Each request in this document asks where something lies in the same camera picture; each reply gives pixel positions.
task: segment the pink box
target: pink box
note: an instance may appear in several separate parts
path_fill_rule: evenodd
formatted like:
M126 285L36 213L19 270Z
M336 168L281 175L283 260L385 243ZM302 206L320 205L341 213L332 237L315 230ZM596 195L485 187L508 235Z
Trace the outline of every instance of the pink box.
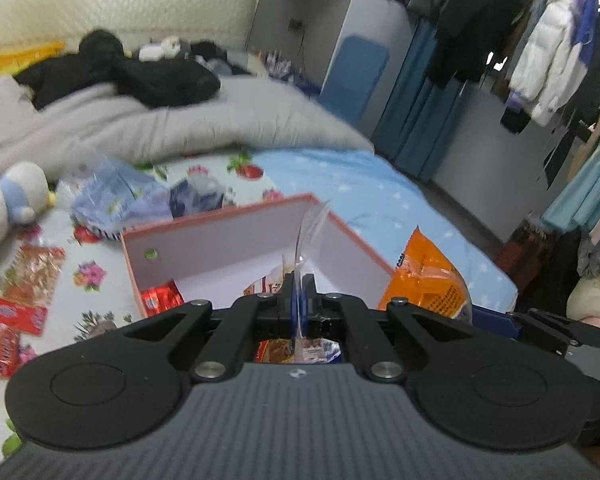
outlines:
M175 280L185 301L228 308L275 267L293 268L304 213L318 203L303 194L275 202L179 218L125 232L122 244L136 301L141 290ZM333 213L314 262L318 292L341 292L375 308L394 268Z

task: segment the white plush toy on bed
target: white plush toy on bed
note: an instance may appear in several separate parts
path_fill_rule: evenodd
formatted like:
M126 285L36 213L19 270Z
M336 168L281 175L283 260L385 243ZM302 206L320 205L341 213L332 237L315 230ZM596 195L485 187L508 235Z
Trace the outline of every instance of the white plush toy on bed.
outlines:
M19 162L0 177L0 242L12 225L32 223L46 207L45 172L33 162Z

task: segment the gray ribbed panel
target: gray ribbed panel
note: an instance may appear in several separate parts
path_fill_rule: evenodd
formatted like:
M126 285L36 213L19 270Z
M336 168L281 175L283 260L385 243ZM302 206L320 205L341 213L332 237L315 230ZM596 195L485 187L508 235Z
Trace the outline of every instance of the gray ribbed panel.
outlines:
M524 456L464 446L427 424L399 387L369 383L351 365L305 366L297 379L296 368L247 364L234 380L197 386L175 418L121 448L27 443L0 480L600 478L570 446Z

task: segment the gray blanket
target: gray blanket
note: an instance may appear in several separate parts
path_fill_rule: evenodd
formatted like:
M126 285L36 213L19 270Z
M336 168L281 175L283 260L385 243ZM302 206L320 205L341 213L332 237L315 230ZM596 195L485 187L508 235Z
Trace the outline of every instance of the gray blanket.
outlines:
M297 89L266 78L223 78L211 101L155 110L102 84L39 112L13 78L0 78L0 176L30 160L54 181L85 150L138 164L236 144L373 151L368 139Z

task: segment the black coat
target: black coat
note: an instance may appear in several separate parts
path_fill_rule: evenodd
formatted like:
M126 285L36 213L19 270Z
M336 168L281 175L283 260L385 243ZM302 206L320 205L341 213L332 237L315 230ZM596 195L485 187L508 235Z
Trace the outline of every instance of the black coat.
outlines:
M504 44L526 0L448 0L440 13L427 75L445 87L455 76L480 81L490 52Z
M80 42L77 54L42 60L15 77L35 92L37 110L72 92L112 82L118 93L148 107L185 106L213 97L220 81L193 59L142 62L125 57L120 40L106 30L94 30Z

